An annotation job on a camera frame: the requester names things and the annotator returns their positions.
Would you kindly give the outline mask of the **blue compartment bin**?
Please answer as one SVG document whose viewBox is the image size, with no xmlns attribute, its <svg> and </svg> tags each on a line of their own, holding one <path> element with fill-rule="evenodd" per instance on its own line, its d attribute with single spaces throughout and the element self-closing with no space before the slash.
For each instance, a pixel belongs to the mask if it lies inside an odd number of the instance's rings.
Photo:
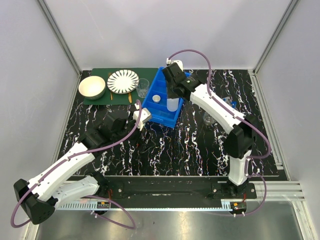
<svg viewBox="0 0 320 240">
<path fill-rule="evenodd" d="M 170 112 L 167 109 L 167 82 L 162 72 L 164 67 L 160 67 L 149 87 L 148 93 L 143 100 L 142 107 L 147 108 L 151 115 L 151 122 L 162 124 L 166 127 L 174 128 L 180 115 L 184 99 L 179 99 L 179 106 L 175 112 Z M 159 103 L 154 103 L 153 95 L 159 95 L 161 100 Z"/>
</svg>

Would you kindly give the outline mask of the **squeeze bottle red cap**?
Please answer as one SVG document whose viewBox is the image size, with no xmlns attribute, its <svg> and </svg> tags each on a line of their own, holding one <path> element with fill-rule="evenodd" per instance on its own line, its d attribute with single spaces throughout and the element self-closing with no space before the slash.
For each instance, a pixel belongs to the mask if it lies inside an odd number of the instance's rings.
<svg viewBox="0 0 320 240">
<path fill-rule="evenodd" d="M 175 112 L 179 107 L 179 98 L 168 98 L 166 100 L 167 110 L 170 112 Z"/>
</svg>

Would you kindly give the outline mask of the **small glass beaker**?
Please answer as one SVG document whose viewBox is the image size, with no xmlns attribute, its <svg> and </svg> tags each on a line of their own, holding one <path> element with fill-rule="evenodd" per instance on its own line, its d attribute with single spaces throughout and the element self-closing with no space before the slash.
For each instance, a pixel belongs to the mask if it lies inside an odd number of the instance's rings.
<svg viewBox="0 0 320 240">
<path fill-rule="evenodd" d="M 208 127 L 211 127 L 217 124 L 217 121 L 207 112 L 203 114 L 203 122 Z"/>
</svg>

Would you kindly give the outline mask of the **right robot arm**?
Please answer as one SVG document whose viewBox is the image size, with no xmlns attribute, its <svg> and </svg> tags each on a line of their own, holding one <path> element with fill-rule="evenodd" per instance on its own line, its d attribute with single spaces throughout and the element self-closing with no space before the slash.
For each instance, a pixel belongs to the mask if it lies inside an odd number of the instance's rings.
<svg viewBox="0 0 320 240">
<path fill-rule="evenodd" d="M 247 157 L 252 153 L 256 134 L 243 121 L 253 123 L 253 117 L 246 117 L 229 106 L 215 93 L 208 91 L 207 81 L 193 75 L 186 76 L 180 60 L 168 60 L 162 69 L 166 80 L 169 98 L 183 98 L 198 105 L 207 112 L 227 133 L 223 149 L 229 156 L 229 174 L 227 183 L 222 185 L 222 192 L 232 198 L 239 198 L 245 193 L 249 183 L 245 171 L 248 169 Z"/>
</svg>

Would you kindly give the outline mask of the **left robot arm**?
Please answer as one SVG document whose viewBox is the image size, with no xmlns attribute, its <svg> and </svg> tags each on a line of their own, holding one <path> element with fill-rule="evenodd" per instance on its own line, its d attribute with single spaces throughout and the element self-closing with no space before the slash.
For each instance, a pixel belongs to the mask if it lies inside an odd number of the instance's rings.
<svg viewBox="0 0 320 240">
<path fill-rule="evenodd" d="M 86 130 L 75 144 L 48 169 L 30 180 L 19 179 L 13 185 L 17 207 L 38 225 L 57 208 L 80 198 L 110 197 L 109 181 L 99 172 L 90 172 L 83 179 L 63 185 L 75 172 L 97 159 L 104 151 L 126 140 L 138 143 L 151 113 L 143 108 L 125 118 L 111 114 Z"/>
</svg>

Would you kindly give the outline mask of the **clear tube rack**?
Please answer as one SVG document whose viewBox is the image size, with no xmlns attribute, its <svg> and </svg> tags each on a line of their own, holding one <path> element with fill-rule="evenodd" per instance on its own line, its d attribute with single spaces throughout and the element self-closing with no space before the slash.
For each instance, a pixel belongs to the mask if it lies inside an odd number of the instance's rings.
<svg viewBox="0 0 320 240">
<path fill-rule="evenodd" d="M 233 109 L 237 108 L 237 101 L 233 101 L 230 97 L 224 97 L 223 101 L 225 101 Z"/>
</svg>

